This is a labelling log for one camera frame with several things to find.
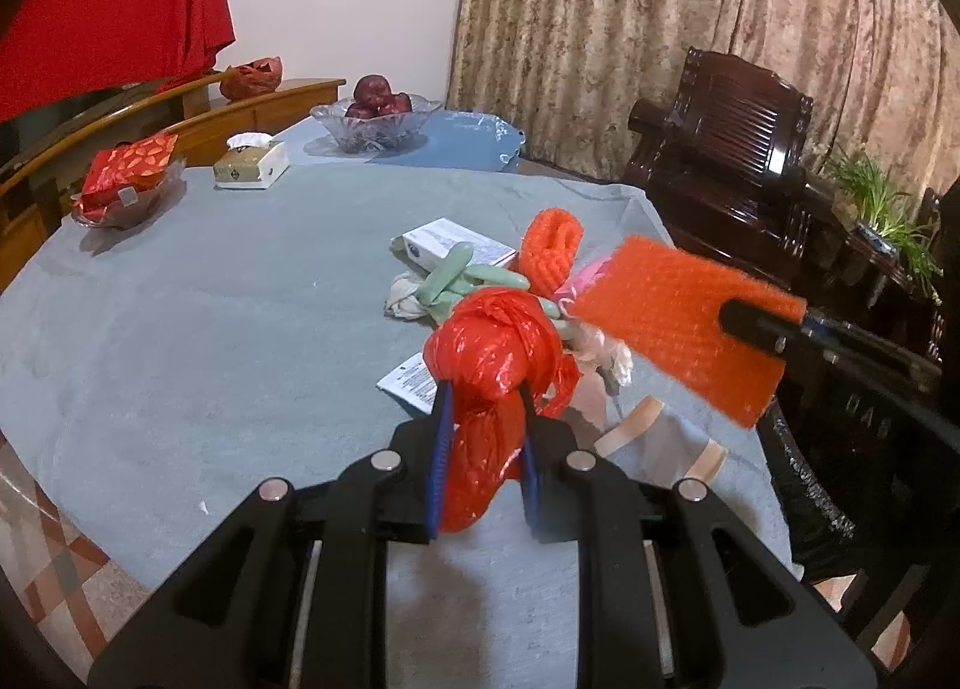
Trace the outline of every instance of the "dark wooden armchair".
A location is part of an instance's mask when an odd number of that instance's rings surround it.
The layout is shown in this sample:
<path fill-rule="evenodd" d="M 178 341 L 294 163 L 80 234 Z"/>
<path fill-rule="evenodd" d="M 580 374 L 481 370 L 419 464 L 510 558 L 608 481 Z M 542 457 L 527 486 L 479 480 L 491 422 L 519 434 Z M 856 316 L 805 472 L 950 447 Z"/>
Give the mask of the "dark wooden armchair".
<path fill-rule="evenodd" d="M 643 138 L 624 180 L 679 248 L 789 287 L 810 216 L 832 216 L 832 192 L 799 163 L 811 108 L 773 72 L 691 48 L 669 113 L 635 103 Z"/>

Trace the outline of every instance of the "white box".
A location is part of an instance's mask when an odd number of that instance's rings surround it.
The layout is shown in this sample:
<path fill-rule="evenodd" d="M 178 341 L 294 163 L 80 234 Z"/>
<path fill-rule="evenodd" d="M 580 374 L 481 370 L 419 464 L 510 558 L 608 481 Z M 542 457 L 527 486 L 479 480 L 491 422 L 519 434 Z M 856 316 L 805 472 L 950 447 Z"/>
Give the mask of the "white box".
<path fill-rule="evenodd" d="M 394 248 L 405 252 L 414 264 L 433 272 L 456 243 L 473 245 L 470 264 L 509 267 L 517 257 L 517 252 L 509 245 L 498 243 L 445 218 L 430 221 L 400 235 L 394 240 Z"/>
<path fill-rule="evenodd" d="M 287 146 L 232 148 L 213 165 L 213 183 L 218 188 L 270 188 L 290 166 Z"/>

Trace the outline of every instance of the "red packaged snack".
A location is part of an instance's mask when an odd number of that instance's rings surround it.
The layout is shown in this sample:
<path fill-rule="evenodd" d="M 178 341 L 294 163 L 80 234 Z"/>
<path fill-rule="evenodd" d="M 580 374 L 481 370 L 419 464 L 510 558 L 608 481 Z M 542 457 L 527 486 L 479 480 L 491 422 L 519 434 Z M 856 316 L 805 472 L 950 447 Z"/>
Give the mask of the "red packaged snack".
<path fill-rule="evenodd" d="M 557 330 L 531 293 L 482 288 L 460 302 L 426 341 L 424 360 L 437 380 L 453 383 L 453 420 L 443 531 L 459 531 L 482 516 L 523 444 L 518 389 L 530 384 L 538 413 L 557 417 L 580 377 L 563 353 Z M 556 395 L 544 403 L 553 384 Z"/>
<path fill-rule="evenodd" d="M 137 195 L 152 191 L 165 177 L 175 144 L 176 134 L 161 132 L 132 145 L 98 152 L 90 162 L 80 197 L 75 197 L 75 210 L 88 221 L 99 222 L 113 202 L 128 204 L 121 189 L 131 188 Z"/>
<path fill-rule="evenodd" d="M 276 55 L 258 58 L 232 69 L 236 69 L 237 74 L 220 82 L 220 93 L 229 101 L 270 94 L 277 90 L 283 77 L 283 64 Z"/>

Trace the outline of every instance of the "beige strip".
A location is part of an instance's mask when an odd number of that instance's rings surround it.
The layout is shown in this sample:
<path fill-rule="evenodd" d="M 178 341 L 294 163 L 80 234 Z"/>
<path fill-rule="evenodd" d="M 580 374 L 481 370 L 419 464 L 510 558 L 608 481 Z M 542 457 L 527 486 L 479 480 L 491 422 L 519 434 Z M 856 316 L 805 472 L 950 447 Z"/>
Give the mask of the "beige strip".
<path fill-rule="evenodd" d="M 723 448 L 723 446 L 715 440 L 709 440 L 707 447 L 704 448 L 703 452 L 697 457 L 697 461 L 693 462 L 690 469 L 686 472 L 686 476 L 688 478 L 696 478 L 698 481 L 703 481 L 704 483 L 710 483 L 717 477 L 717 473 L 720 472 L 720 467 L 723 467 L 723 463 L 726 462 L 729 455 L 730 451 Z"/>
<path fill-rule="evenodd" d="M 619 426 L 614 427 L 593 443 L 593 449 L 602 457 L 608 457 L 619 451 L 627 443 L 632 443 L 650 429 L 656 421 L 656 416 L 659 416 L 663 409 L 664 403 L 659 399 L 649 395 L 643 397 Z"/>

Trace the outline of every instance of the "glass bowl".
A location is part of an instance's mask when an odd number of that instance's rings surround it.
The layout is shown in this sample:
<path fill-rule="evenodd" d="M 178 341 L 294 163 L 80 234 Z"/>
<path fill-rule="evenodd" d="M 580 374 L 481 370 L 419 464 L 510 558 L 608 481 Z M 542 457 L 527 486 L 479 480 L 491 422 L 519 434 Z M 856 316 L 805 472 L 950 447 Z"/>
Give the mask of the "glass bowl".
<path fill-rule="evenodd" d="M 430 115 L 443 106 L 441 101 L 429 101 L 424 97 L 410 95 L 413 112 L 381 115 L 377 118 L 348 118 L 345 112 L 353 98 L 342 98 L 333 104 L 318 104 L 310 115 L 320 121 L 333 136 L 337 146 L 345 154 L 360 154 L 365 151 L 395 151 L 409 142 L 424 128 Z"/>

